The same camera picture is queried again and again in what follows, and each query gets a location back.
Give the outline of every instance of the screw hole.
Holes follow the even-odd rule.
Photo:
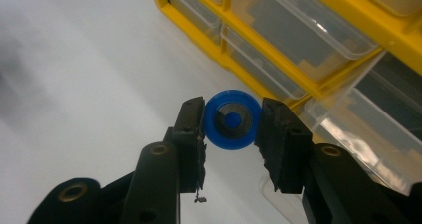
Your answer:
[[[155,146],[152,148],[151,153],[154,155],[162,155],[168,151],[168,148],[164,145]]]
[[[338,148],[325,146],[322,148],[322,152],[328,156],[338,157],[341,156],[341,151]]]
[[[84,196],[87,190],[83,182],[74,183],[63,189],[58,198],[61,202],[72,202]]]
[[[146,210],[146,211],[142,211],[139,215],[139,220],[141,223],[143,222],[151,222],[153,220],[155,220],[158,216],[157,211],[155,210]]]

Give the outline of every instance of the blue plastic disc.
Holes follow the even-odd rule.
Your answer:
[[[205,107],[205,134],[223,149],[244,148],[255,140],[260,113],[260,105],[249,94],[236,90],[221,92]]]

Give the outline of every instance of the white surface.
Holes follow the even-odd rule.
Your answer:
[[[267,200],[277,208],[280,213],[292,224],[307,224],[307,215],[302,205],[301,195],[286,195],[281,192],[274,193],[274,184],[270,177],[263,178],[261,192]]]
[[[0,0],[0,223],[25,223],[73,177],[102,186],[134,170],[183,101],[249,92],[205,57],[153,0]],[[182,223],[282,223],[259,192],[254,146],[210,144],[205,204]]]

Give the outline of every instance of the spool center hole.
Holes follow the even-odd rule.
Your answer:
[[[236,128],[240,125],[240,123],[242,122],[242,119],[241,119],[241,117],[239,116],[238,113],[229,112],[224,117],[224,122],[225,122],[227,127]]]

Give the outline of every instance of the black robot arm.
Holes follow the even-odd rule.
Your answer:
[[[180,223],[180,193],[198,193],[204,183],[204,104],[201,97],[185,102],[164,140],[143,149],[135,172],[103,188],[88,178],[66,181],[29,223]],[[409,196],[376,184],[346,150],[313,144],[312,134],[283,103],[263,99],[255,145],[275,191],[303,194],[310,223],[422,220],[421,183]],[[206,200],[197,194],[196,201]]]

